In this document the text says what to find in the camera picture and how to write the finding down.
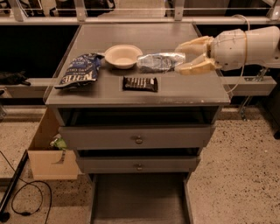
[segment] bottom drawer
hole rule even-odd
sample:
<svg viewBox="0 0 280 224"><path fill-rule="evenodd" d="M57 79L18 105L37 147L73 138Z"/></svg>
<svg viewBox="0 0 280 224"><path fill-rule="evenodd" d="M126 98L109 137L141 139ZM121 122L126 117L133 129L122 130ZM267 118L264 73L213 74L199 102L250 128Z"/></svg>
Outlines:
<svg viewBox="0 0 280 224"><path fill-rule="evenodd" d="M194 172L200 157L77 157L84 173Z"/></svg>

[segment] bowl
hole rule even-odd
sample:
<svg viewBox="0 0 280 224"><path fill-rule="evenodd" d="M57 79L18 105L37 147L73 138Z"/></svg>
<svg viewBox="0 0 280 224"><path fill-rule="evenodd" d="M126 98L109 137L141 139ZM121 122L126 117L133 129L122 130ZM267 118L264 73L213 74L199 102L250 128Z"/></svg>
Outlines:
<svg viewBox="0 0 280 224"><path fill-rule="evenodd" d="M105 60L120 69L128 69L137 63L142 51L134 45L114 45L105 52Z"/></svg>

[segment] white robotic arm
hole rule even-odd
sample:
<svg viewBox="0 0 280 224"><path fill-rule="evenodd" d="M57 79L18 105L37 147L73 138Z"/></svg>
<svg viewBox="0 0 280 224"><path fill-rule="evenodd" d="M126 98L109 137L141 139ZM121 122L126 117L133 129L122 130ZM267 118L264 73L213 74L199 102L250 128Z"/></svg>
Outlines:
<svg viewBox="0 0 280 224"><path fill-rule="evenodd" d="M202 37L179 45L175 52L199 55L175 67L180 74L203 74L244 65L280 68L280 30L270 26L251 31L224 31L216 38Z"/></svg>

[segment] terrazzo floor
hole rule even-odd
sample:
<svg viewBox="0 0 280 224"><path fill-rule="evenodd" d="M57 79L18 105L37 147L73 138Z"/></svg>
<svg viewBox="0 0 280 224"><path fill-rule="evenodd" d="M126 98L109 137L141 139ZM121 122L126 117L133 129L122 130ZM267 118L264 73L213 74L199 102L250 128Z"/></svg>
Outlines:
<svg viewBox="0 0 280 224"><path fill-rule="evenodd" d="M0 123L0 147L16 166L44 110L12 109L8 112ZM275 126L263 109L249 108L246 113L248 120L244 122L235 109L223 109L216 131L202 151L199 166L188 181L194 224L280 223L280 141L274 139ZM1 168L1 175L10 174L8 167ZM21 178L33 181L29 161ZM47 223L87 223L92 195L86 177L79 175L77 180L47 183L52 188L52 208ZM23 184L19 180L17 189ZM10 219L5 223L45 223L50 193L44 185L40 188L44 194L41 209L24 217L11 211L10 200L6 208ZM20 212L33 211L39 202L38 190L28 186L16 197L14 207ZM134 223L147 222L135 220Z"/></svg>

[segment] brown box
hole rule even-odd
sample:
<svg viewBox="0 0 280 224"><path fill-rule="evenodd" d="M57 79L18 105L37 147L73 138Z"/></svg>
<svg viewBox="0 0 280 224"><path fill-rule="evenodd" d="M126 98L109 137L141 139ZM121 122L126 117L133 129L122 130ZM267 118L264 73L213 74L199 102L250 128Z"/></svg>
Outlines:
<svg viewBox="0 0 280 224"><path fill-rule="evenodd" d="M48 150L53 137L58 134L59 124L54 113L48 108L31 145L28 156L34 179L77 179L79 168L72 150L67 150L64 161L60 162L62 150Z"/></svg>

